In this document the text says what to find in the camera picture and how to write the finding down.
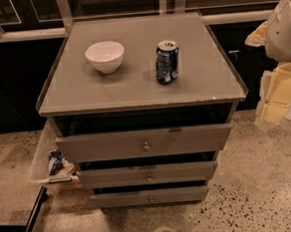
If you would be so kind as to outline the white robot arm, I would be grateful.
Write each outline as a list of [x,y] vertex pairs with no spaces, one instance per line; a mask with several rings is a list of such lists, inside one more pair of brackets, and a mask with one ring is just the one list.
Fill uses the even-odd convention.
[[255,124],[268,130],[283,119],[291,119],[291,0],[280,0],[268,17],[245,40],[250,47],[263,46],[278,66],[264,71]]

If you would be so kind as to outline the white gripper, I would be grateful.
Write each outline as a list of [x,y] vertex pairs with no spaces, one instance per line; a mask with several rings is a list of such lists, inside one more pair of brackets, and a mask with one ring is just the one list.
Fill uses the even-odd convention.
[[[255,48],[264,46],[267,24],[267,21],[263,22],[250,33],[245,44]],[[282,63],[272,73],[265,71],[259,91],[255,122],[259,127],[270,128],[283,118],[291,118],[291,63]]]

